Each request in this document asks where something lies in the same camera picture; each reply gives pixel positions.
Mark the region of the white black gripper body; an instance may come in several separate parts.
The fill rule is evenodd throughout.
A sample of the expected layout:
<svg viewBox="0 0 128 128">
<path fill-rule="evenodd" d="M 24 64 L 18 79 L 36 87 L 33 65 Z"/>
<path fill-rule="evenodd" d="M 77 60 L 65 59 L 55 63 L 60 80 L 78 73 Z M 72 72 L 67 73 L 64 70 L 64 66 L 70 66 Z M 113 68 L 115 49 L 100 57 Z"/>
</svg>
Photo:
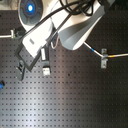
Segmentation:
<svg viewBox="0 0 128 128">
<path fill-rule="evenodd" d="M 52 22 L 43 23 L 39 28 L 34 30 L 30 35 L 25 37 L 15 51 L 15 56 L 23 61 L 24 66 L 31 71 L 40 57 L 40 50 L 46 45 L 46 40 L 50 37 L 53 30 Z M 32 63 L 28 65 L 26 61 L 19 55 L 22 48 L 34 58 Z"/>
</svg>

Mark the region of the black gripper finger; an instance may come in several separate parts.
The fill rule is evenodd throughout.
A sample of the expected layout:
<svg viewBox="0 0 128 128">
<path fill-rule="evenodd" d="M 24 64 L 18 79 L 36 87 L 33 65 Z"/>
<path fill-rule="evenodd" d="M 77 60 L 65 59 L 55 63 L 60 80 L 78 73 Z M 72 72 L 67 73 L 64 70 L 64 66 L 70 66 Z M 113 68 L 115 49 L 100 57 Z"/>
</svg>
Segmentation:
<svg viewBox="0 0 128 128">
<path fill-rule="evenodd" d="M 24 78 L 24 73 L 25 73 L 25 66 L 23 63 L 20 63 L 17 67 L 16 67 L 16 77 L 19 81 L 22 81 Z"/>
<path fill-rule="evenodd" d="M 45 48 L 41 49 L 41 60 L 46 61 L 46 50 L 45 50 Z"/>
</svg>

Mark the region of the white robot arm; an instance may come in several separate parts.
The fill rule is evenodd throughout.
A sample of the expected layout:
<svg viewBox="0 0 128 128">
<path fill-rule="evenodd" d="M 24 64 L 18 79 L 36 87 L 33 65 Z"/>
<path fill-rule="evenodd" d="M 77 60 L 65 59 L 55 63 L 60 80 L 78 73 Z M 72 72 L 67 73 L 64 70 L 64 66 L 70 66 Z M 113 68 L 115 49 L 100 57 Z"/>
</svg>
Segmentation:
<svg viewBox="0 0 128 128">
<path fill-rule="evenodd" d="M 32 70 L 42 57 L 43 74 L 50 74 L 49 46 L 58 36 L 63 47 L 78 49 L 115 0 L 20 0 L 18 17 L 20 45 L 17 78 L 22 81 L 25 69 Z"/>
</svg>

